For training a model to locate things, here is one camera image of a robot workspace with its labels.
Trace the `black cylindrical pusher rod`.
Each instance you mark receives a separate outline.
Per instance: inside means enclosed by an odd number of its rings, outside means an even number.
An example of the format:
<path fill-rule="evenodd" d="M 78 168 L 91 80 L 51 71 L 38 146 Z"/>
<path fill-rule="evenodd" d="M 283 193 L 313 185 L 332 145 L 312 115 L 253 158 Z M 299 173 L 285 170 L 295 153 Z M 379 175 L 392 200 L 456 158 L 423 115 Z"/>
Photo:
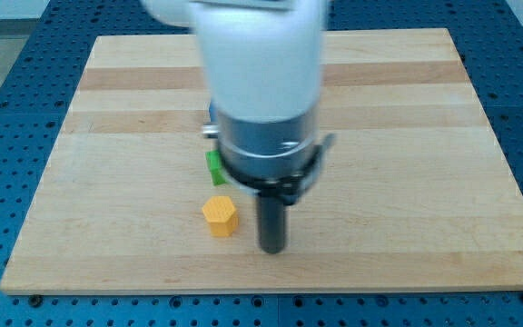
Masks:
<path fill-rule="evenodd" d="M 286 209 L 275 197 L 256 199 L 257 233 L 260 248 L 269 254 L 281 252 L 286 245 Z"/>

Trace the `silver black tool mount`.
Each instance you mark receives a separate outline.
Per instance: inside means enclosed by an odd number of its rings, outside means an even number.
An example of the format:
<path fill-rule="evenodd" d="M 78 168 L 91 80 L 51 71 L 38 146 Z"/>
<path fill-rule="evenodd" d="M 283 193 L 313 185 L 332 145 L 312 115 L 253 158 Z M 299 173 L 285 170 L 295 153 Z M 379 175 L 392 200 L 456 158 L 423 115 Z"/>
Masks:
<path fill-rule="evenodd" d="M 315 109 L 286 120 L 247 122 L 216 109 L 217 121 L 202 127 L 215 141 L 226 181 L 252 196 L 275 197 L 294 205 L 322 171 L 334 134 L 318 139 Z"/>

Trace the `blue block behind arm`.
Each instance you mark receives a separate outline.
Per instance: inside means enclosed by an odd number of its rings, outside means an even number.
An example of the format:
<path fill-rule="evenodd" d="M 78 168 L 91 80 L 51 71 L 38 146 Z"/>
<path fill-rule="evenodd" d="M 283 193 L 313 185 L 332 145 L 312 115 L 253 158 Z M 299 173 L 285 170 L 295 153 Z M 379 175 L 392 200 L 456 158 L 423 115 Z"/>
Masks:
<path fill-rule="evenodd" d="M 217 121 L 217 111 L 213 102 L 210 102 L 208 112 L 210 116 L 210 121 L 215 123 Z"/>

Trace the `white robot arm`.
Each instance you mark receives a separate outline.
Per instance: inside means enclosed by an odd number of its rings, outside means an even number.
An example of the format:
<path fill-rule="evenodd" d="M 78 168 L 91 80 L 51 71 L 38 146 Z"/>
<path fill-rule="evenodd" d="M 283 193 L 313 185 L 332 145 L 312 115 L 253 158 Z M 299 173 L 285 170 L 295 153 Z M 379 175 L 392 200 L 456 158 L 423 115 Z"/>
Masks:
<path fill-rule="evenodd" d="M 324 1 L 142 0 L 196 36 L 215 141 L 226 177 L 256 198 L 258 244 L 279 253 L 287 208 L 315 184 L 334 136 L 320 140 Z"/>

